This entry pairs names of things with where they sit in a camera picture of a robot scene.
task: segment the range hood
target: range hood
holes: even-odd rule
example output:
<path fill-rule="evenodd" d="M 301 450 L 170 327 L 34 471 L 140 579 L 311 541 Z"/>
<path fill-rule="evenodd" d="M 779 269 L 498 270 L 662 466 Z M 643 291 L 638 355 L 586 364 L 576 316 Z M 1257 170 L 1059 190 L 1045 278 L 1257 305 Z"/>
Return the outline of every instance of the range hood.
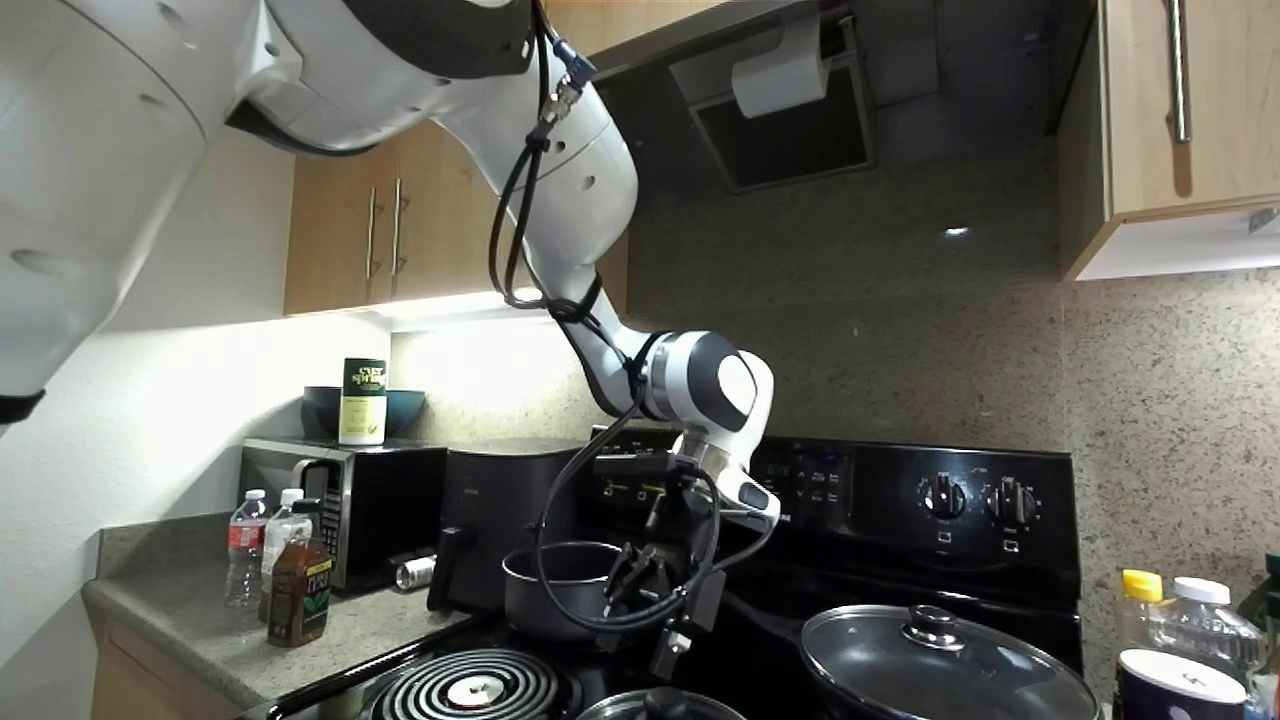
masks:
<path fill-rule="evenodd" d="M 643 188 L 697 200 L 1048 139 L 1087 0 L 727 0 L 596 56 Z"/>

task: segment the burner grate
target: burner grate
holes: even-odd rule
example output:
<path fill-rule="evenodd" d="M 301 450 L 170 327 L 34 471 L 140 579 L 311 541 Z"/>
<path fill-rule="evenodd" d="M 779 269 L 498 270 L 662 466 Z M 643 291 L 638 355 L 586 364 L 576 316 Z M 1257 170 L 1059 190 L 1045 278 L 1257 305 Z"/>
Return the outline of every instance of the burner grate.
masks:
<path fill-rule="evenodd" d="M 433 656 L 378 696 L 374 720 L 527 720 L 549 717 L 554 667 L 514 647 Z"/>

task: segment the stove knob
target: stove knob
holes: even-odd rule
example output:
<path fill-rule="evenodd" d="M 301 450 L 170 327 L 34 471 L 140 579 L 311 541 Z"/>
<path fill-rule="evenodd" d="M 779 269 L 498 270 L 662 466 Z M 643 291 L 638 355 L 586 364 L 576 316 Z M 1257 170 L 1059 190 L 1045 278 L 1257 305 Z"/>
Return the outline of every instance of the stove knob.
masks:
<path fill-rule="evenodd" d="M 920 485 L 920 504 L 937 515 L 937 520 L 957 520 L 967 508 L 963 485 L 953 475 L 928 475 Z"/>
<path fill-rule="evenodd" d="M 992 510 L 997 529 L 1003 529 L 1003 531 L 1027 531 L 1037 520 L 1037 508 L 1038 508 L 1038 499 L 1037 499 L 1030 485 L 1020 485 L 1010 475 L 998 475 L 998 485 L 987 491 L 987 510 Z"/>

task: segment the stove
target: stove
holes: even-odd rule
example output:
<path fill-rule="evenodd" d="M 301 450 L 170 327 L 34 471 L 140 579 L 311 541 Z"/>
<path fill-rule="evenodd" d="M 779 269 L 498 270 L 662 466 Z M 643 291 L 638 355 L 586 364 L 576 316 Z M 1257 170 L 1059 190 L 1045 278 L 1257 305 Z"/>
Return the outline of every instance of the stove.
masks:
<path fill-rule="evenodd" d="M 670 433 L 623 433 L 615 449 L 668 449 Z M 835 602 L 941 602 L 1079 667 L 1079 555 L 1065 450 L 923 449 L 767 434 L 755 480 L 785 499 L 772 543 L 735 564 L 714 626 L 690 640 L 668 688 L 710 696 L 749 720 L 847 717 L 812 678 L 800 623 Z M 586 475 L 578 515 L 623 529 L 626 485 Z M 751 535 L 723 529 L 723 550 Z M 605 696 L 654 688 L 654 632 L 612 645 L 535 645 L 477 614 L 420 647 L 292 692 L 274 717 L 351 720 L 576 720 Z"/>

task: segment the kitchen counter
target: kitchen counter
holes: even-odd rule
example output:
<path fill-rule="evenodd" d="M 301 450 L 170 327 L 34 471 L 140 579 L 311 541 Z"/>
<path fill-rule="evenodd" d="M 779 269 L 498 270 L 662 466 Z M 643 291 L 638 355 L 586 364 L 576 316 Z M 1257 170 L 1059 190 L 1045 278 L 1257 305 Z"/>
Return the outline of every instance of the kitchen counter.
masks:
<path fill-rule="evenodd" d="M 225 607 L 225 529 L 227 515 L 105 529 L 83 602 L 95 621 L 116 621 L 159 647 L 231 707 L 264 707 L 359 661 L 410 652 L 425 636 L 469 621 L 427 613 L 427 590 L 383 589 L 334 599 L 319 640 L 274 647 L 264 623 Z"/>

